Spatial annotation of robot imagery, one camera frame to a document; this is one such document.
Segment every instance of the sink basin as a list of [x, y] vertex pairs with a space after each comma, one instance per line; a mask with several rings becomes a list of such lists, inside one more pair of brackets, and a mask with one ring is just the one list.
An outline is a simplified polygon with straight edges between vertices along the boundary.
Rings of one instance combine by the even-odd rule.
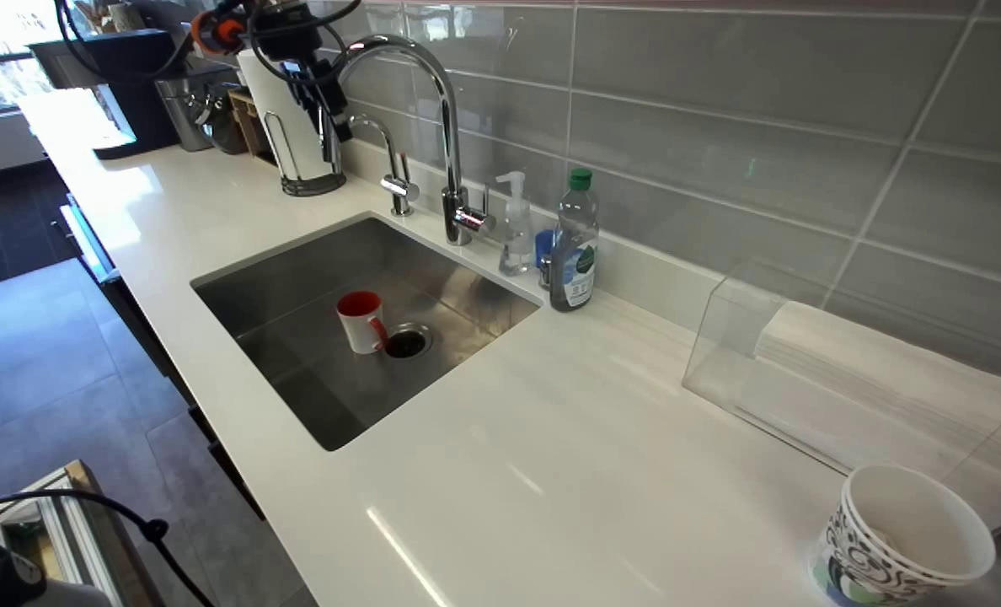
[[[326, 453], [535, 310], [378, 219], [291, 244], [191, 285]], [[349, 291], [383, 296], [387, 332], [398, 334], [391, 353], [348, 347], [332, 306]]]

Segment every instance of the window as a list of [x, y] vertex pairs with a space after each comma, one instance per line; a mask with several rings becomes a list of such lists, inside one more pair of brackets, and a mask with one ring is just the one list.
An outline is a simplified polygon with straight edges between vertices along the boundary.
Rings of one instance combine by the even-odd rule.
[[55, 0], [0, 0], [0, 111], [25, 95], [50, 90], [50, 82], [30, 57], [27, 45], [59, 39]]

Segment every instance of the faucet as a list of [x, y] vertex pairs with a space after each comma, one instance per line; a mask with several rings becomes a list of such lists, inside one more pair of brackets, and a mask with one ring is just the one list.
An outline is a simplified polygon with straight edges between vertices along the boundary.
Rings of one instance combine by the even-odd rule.
[[446, 190], [440, 190], [446, 239], [469, 244], [472, 233], [486, 228], [486, 216], [469, 210], [466, 185], [462, 185], [455, 85], [428, 48], [405, 39], [405, 37], [391, 37], [391, 34], [375, 34], [375, 37], [362, 37], [362, 39], [348, 45], [348, 49], [338, 62], [341, 63], [338, 85], [345, 85], [349, 77], [355, 63], [362, 63], [365, 57], [381, 57], [381, 55], [413, 57], [413, 63], [420, 71], [428, 71], [432, 85], [439, 90], [440, 160], [446, 160]]
[[381, 140], [387, 149], [387, 174], [381, 178], [381, 185], [391, 192], [391, 203], [394, 203], [391, 214], [394, 216], [412, 216], [412, 203], [418, 199], [418, 185], [408, 174], [405, 151], [394, 151], [394, 139], [378, 118], [368, 118], [368, 116], [355, 111], [349, 125], [355, 129], [365, 125], [365, 129], [381, 135]]

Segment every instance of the floor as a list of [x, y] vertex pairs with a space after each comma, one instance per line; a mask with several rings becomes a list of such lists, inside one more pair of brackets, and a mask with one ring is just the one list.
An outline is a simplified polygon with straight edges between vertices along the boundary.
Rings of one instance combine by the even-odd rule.
[[[217, 604], [314, 604], [276, 536], [229, 484], [183, 393], [68, 261], [0, 283], [0, 496], [72, 459], [172, 524], [167, 547]], [[191, 604], [139, 543], [166, 604]]]
[[50, 163], [0, 173], [0, 281], [68, 261], [63, 228], [55, 228], [63, 181]]

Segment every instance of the patterned mug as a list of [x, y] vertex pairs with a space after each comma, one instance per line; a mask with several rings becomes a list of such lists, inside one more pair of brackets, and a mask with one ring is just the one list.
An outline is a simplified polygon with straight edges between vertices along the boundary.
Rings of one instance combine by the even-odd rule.
[[984, 575], [998, 559], [984, 520], [938, 479], [866, 464], [818, 538], [816, 580], [839, 607], [912, 604]]

